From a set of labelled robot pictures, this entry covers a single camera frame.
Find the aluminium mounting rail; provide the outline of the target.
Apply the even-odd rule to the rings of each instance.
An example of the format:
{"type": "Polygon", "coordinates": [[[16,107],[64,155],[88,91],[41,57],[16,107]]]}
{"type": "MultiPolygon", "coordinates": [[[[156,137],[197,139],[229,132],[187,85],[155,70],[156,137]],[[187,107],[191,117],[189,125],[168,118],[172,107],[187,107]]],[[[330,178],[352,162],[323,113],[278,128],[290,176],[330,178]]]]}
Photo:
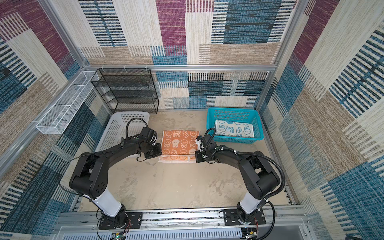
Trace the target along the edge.
{"type": "MultiPolygon", "coordinates": [[[[272,222],[276,226],[309,225],[310,221],[302,206],[288,205],[274,208],[266,205],[253,217],[240,221],[236,208],[192,208],[165,210],[131,210],[126,212],[127,222],[134,230],[160,230],[181,228],[212,227],[268,227],[272,222]]],[[[113,231],[113,224],[101,212],[62,213],[54,227],[53,233],[64,230],[113,231]]]]}

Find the teal plastic basket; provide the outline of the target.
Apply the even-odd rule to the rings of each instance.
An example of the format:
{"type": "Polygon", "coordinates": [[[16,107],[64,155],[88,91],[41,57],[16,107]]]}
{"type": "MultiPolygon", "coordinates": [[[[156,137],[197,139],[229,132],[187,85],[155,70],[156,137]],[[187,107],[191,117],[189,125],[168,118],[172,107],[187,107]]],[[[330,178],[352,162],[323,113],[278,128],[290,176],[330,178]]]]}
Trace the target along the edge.
{"type": "Polygon", "coordinates": [[[253,144],[264,139],[259,113],[236,108],[209,108],[207,129],[216,130],[214,141],[253,144]]]}

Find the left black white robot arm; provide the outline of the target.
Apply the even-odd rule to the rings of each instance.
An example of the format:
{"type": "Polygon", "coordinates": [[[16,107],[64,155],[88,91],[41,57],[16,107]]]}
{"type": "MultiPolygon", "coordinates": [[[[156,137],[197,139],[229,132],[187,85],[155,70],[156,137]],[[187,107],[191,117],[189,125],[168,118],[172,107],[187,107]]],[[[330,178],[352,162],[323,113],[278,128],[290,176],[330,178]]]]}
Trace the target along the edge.
{"type": "Polygon", "coordinates": [[[71,190],[99,208],[103,223],[111,229],[127,227],[129,220],[125,206],[108,190],[109,169],[132,155],[143,154],[147,160],[162,155],[161,144],[156,142],[157,132],[149,128],[143,119],[129,120],[126,131],[133,121],[141,121],[145,125],[139,134],[129,137],[126,133],[119,144],[109,149],[81,154],[69,181],[71,190]]]}

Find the teal bicycle print towel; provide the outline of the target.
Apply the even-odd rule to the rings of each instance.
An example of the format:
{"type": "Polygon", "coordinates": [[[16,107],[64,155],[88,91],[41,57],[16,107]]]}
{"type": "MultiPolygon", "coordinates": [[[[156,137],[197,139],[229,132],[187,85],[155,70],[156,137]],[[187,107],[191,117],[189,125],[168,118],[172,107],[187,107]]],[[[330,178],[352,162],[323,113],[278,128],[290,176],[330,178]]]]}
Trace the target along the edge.
{"type": "Polygon", "coordinates": [[[216,133],[220,136],[254,138],[254,127],[249,123],[215,120],[216,133]]]}

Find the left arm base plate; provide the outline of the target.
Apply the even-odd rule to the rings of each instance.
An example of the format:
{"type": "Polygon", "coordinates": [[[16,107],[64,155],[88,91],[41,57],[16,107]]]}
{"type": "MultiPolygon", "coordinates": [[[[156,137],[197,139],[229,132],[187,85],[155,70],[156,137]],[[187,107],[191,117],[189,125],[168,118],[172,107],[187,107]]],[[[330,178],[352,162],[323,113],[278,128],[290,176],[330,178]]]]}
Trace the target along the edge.
{"type": "Polygon", "coordinates": [[[98,230],[128,230],[139,229],[142,223],[143,212],[125,212],[116,217],[103,215],[98,230]]]}

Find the white plastic laundry basket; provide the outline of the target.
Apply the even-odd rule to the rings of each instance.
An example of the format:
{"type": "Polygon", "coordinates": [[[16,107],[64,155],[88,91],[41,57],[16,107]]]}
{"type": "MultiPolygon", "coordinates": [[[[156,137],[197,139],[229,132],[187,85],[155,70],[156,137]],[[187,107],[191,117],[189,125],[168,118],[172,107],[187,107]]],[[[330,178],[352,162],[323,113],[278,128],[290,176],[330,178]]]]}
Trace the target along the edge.
{"type": "Polygon", "coordinates": [[[143,119],[148,124],[150,114],[147,112],[119,112],[113,114],[98,143],[96,152],[103,151],[120,144],[121,138],[126,138],[126,126],[132,118],[143,119]]]}

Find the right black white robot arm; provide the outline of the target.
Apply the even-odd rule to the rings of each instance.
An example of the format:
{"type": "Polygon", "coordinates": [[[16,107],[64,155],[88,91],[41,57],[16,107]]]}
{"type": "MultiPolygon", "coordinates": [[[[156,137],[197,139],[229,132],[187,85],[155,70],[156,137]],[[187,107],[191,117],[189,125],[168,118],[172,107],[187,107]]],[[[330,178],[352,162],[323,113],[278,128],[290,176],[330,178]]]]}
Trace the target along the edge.
{"type": "Polygon", "coordinates": [[[242,175],[247,193],[238,202],[235,209],[224,209],[219,217],[227,226],[247,225],[243,230],[244,240],[264,240],[276,223],[276,209],[270,198],[280,193],[286,185],[286,177],[281,166],[262,152],[239,152],[214,141],[216,130],[208,129],[203,136],[197,136],[195,142],[197,163],[226,164],[238,169],[242,175]],[[259,225],[265,224],[263,207],[272,209],[272,221],[263,235],[259,234],[259,225]]]}

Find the orange bear print towel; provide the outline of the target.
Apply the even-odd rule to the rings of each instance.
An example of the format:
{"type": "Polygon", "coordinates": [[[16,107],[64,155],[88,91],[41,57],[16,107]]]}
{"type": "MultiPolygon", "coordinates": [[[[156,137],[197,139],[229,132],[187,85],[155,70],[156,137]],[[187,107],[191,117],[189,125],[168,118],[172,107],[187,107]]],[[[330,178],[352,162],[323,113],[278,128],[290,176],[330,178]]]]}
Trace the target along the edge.
{"type": "Polygon", "coordinates": [[[196,163],[196,139],[199,131],[164,130],[160,163],[196,163]]]}

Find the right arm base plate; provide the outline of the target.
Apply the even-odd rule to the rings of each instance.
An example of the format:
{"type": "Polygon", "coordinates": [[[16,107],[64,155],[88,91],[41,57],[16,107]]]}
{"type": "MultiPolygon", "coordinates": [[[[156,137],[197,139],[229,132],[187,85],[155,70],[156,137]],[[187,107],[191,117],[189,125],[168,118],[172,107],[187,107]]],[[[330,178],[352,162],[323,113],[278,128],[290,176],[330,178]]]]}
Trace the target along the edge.
{"type": "Polygon", "coordinates": [[[224,219],[226,226],[266,224],[265,215],[262,210],[255,210],[247,214],[241,209],[224,209],[219,211],[219,217],[224,219]]]}

